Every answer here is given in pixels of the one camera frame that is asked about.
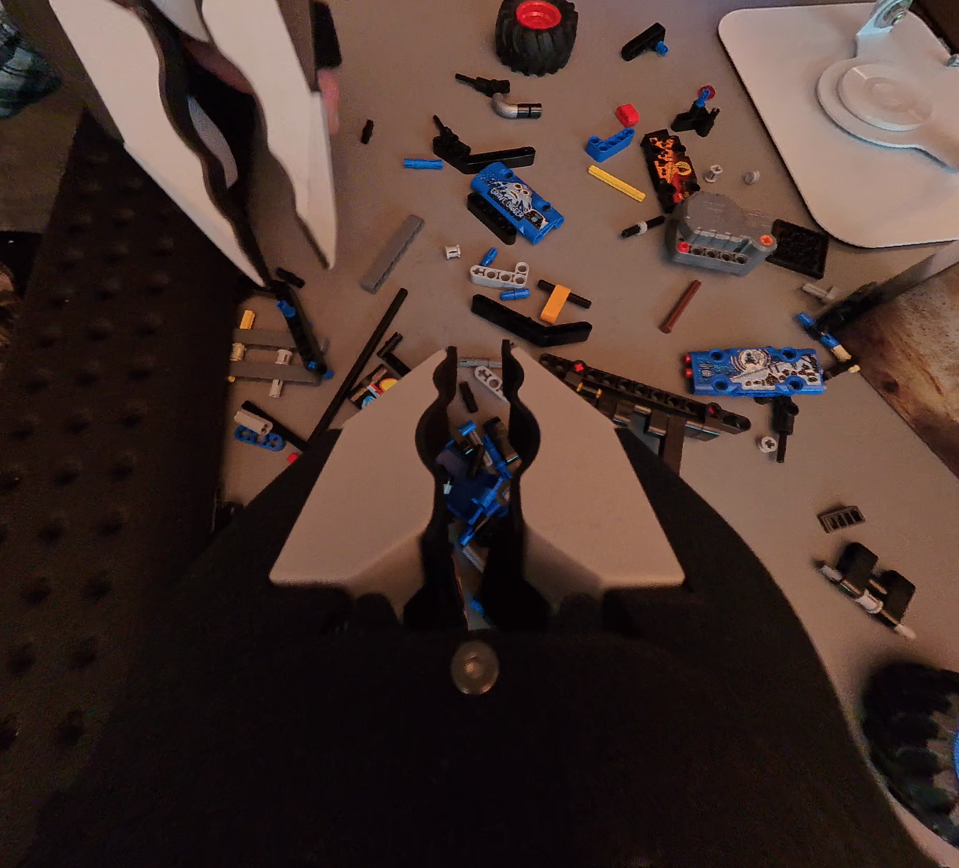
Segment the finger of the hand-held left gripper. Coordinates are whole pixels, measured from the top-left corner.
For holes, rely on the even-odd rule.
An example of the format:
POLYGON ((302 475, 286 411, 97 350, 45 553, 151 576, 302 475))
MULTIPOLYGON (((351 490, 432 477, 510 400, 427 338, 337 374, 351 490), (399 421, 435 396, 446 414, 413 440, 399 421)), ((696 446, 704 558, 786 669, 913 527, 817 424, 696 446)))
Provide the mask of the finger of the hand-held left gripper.
POLYGON ((202 0, 213 43, 246 78, 270 153, 294 191, 295 210, 328 267, 336 262, 338 215, 327 115, 298 59, 277 0, 202 0))
POLYGON ((233 204, 221 158, 190 111, 188 79, 174 35, 143 11, 113 0, 49 0, 126 152, 254 284, 266 284, 258 251, 233 204))

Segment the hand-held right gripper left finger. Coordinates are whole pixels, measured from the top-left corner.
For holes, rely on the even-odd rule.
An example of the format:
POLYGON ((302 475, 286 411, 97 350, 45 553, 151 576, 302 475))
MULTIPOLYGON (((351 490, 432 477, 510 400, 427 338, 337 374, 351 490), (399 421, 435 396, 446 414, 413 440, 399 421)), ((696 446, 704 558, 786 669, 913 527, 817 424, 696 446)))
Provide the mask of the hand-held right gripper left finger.
POLYGON ((434 512, 435 479, 416 430, 439 399, 427 358, 342 427, 270 571, 285 587, 380 594, 404 607, 421 589, 420 539, 434 512))

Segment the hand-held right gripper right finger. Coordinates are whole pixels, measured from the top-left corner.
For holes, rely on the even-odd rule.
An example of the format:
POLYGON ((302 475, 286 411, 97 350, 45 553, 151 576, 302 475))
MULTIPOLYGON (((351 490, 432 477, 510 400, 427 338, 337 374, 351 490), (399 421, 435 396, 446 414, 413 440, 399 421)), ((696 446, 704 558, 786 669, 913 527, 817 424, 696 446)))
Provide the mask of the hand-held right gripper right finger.
POLYGON ((519 347, 502 346, 521 574, 550 603, 672 588, 685 573, 613 423, 519 347))

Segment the small blue toy connector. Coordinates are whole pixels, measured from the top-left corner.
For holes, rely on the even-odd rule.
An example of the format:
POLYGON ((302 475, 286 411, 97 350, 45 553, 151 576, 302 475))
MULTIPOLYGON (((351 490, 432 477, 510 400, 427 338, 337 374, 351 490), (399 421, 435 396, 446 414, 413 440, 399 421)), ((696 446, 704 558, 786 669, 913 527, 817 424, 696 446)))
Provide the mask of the small blue toy connector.
POLYGON ((507 426, 494 417, 478 428, 473 421, 452 430, 449 441, 438 454, 437 466, 447 474, 444 483, 446 505, 462 522, 458 542, 462 549, 472 546, 482 531, 491 532, 508 515, 511 484, 521 466, 512 447, 507 426))

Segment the blue flame sticker panel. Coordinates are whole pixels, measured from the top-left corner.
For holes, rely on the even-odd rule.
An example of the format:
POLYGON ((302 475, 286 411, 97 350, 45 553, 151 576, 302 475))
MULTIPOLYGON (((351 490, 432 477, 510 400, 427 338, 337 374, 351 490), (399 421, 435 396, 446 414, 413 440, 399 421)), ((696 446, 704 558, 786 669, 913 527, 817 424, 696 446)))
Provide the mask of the blue flame sticker panel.
POLYGON ((694 395, 772 398, 825 391, 823 370, 813 348, 695 351, 683 357, 683 366, 694 395))
POLYGON ((474 193, 531 244, 562 227, 565 217, 505 163, 495 161, 473 176, 474 193))

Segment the dark grey toy beam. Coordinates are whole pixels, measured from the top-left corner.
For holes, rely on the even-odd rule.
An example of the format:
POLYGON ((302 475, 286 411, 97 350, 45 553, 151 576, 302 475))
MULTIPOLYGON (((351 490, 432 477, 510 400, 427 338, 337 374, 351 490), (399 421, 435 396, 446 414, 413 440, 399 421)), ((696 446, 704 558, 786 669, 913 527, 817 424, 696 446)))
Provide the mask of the dark grey toy beam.
POLYGON ((422 231, 425 220, 418 215, 408 215, 384 243, 361 279, 361 288, 376 295, 386 284, 397 264, 404 257, 422 231))

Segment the black toy shaft orange collar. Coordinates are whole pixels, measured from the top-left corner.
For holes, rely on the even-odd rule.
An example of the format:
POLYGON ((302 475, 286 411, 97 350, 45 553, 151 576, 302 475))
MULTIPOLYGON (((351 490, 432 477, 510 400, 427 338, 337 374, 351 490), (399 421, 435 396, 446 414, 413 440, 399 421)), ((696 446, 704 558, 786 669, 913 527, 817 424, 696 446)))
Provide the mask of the black toy shaft orange collar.
POLYGON ((547 295, 547 300, 540 313, 539 320, 548 325, 557 323, 563 308, 567 304, 583 310, 590 309, 593 304, 591 299, 576 294, 569 287, 555 285, 542 278, 537 281, 536 288, 547 295))

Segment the grey toy pull-back motor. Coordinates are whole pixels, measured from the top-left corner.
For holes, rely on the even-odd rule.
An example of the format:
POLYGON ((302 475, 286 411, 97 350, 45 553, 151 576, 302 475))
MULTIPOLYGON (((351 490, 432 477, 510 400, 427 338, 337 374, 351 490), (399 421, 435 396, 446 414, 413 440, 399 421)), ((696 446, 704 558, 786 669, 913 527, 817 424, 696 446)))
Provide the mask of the grey toy pull-back motor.
POLYGON ((772 222, 730 198, 699 191, 665 219, 665 250, 675 264, 723 275, 749 275, 777 251, 772 222))

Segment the grey panel colourful sticker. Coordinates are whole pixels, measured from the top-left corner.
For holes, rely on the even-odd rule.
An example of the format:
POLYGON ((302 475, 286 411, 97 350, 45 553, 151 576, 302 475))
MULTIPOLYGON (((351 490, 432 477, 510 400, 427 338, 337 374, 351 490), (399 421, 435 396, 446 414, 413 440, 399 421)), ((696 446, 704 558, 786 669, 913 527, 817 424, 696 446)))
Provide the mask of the grey panel colourful sticker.
POLYGON ((348 400, 355 408, 361 410, 393 388, 401 378, 401 375, 388 366, 379 365, 353 386, 348 400))

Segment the short black toy axle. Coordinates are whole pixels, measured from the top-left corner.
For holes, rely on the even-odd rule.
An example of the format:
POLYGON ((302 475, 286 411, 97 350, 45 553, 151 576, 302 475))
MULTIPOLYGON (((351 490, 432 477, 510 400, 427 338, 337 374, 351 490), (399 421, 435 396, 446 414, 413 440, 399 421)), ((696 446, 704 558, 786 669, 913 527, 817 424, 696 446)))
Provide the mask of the short black toy axle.
POLYGON ((387 334, 387 329, 390 327, 390 324, 398 314, 408 295, 408 289, 400 288, 394 298, 391 300, 388 309, 377 323, 371 336, 368 338, 366 344, 359 353, 359 356, 354 361, 348 373, 343 377, 342 383, 335 392, 326 410, 318 420, 316 427, 308 438, 309 445, 318 442, 322 435, 331 427, 335 417, 346 401, 347 396, 350 395, 354 384, 359 381, 367 363, 373 356, 381 341, 384 339, 385 335, 387 334))

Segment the brown toy axle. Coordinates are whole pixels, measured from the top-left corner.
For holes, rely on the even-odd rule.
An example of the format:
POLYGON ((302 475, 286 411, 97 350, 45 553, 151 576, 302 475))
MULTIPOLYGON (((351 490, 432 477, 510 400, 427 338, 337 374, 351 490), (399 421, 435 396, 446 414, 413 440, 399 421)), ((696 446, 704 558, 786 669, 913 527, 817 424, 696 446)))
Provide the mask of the brown toy axle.
POLYGON ((689 304, 695 298, 701 289, 701 286, 702 282, 700 279, 693 279, 689 282, 689 285, 682 292, 679 299, 677 299, 675 304, 671 307, 670 311, 665 317, 665 320, 660 323, 658 327, 660 332, 663 334, 670 334, 673 331, 678 321, 688 310, 689 304))

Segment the black wheel red rim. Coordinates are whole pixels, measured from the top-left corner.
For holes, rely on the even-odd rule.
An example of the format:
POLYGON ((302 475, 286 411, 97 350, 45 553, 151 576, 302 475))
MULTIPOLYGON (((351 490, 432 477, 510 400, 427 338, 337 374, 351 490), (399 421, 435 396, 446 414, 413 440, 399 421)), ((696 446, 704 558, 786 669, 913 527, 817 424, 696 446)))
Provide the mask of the black wheel red rim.
POLYGON ((503 0, 494 29, 497 58, 527 76, 555 74, 569 62, 577 26, 569 0, 503 0))

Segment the black blue toy pin piece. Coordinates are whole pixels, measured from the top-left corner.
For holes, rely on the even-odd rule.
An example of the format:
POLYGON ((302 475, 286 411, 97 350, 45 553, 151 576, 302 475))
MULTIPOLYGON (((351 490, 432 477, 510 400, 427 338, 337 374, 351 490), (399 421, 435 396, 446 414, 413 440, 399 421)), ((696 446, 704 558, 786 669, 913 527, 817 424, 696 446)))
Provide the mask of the black blue toy pin piece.
POLYGON ((823 381, 828 382, 847 372, 861 373, 857 359, 841 345, 841 343, 808 313, 801 312, 795 316, 796 322, 804 329, 810 338, 827 348, 833 355, 837 365, 824 370, 823 381))

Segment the small blue toy beam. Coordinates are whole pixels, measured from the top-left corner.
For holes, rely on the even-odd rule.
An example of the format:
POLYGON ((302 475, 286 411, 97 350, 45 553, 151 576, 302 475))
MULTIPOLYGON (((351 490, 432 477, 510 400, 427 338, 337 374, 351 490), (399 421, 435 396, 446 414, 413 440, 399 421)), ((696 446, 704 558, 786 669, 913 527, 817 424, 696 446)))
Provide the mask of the small blue toy beam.
POLYGON ((635 132, 635 128, 626 127, 607 138, 592 135, 588 138, 584 150, 595 163, 607 162, 631 145, 635 132))

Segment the small black toy connector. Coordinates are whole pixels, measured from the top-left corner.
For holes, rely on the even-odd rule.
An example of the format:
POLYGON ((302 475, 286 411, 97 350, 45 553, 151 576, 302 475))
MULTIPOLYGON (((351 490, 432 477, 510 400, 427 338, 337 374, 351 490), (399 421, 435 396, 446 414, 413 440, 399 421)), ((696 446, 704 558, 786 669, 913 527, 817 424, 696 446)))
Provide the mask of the small black toy connector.
POLYGON ((662 23, 654 22, 620 48, 620 58, 624 61, 632 61, 649 53, 665 57, 669 52, 665 35, 665 26, 662 23))

